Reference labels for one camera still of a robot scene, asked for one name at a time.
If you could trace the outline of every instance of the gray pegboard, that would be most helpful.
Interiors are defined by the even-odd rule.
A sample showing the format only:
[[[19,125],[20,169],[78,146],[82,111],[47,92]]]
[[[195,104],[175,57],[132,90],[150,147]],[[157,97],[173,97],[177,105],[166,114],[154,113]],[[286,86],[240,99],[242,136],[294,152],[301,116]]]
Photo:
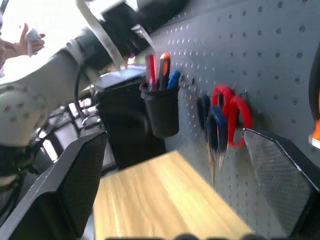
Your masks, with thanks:
[[[158,58],[171,54],[171,69],[180,70],[191,89],[179,92],[180,132],[166,140],[211,182],[207,146],[199,127],[195,96],[212,96],[217,85],[247,91],[254,127],[293,141],[320,166],[320,153],[309,145],[314,130],[309,107],[309,75],[320,40],[318,0],[195,0],[156,32]],[[266,237],[281,237],[281,228],[258,187],[246,148],[227,151],[216,191]]]

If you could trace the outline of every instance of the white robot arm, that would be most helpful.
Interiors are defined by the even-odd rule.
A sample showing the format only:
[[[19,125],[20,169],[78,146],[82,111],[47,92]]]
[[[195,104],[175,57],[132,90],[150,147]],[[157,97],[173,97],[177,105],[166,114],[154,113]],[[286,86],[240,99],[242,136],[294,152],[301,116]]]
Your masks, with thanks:
[[[77,6],[90,29],[67,43],[45,65],[17,81],[0,85],[0,189],[11,185],[24,166],[31,164],[30,140],[48,114],[63,103],[73,102],[79,89],[98,79],[98,70],[122,56],[138,55],[149,43],[132,29],[141,25],[148,34],[179,13],[189,0],[150,0],[139,11],[124,2],[104,11],[97,20],[85,0]]]

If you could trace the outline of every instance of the wooden table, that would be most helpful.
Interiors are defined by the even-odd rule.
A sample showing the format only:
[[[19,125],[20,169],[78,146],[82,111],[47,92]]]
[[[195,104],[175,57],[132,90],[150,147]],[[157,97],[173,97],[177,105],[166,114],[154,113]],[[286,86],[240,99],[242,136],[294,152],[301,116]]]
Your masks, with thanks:
[[[252,232],[177,151],[102,179],[93,213],[96,240]]]

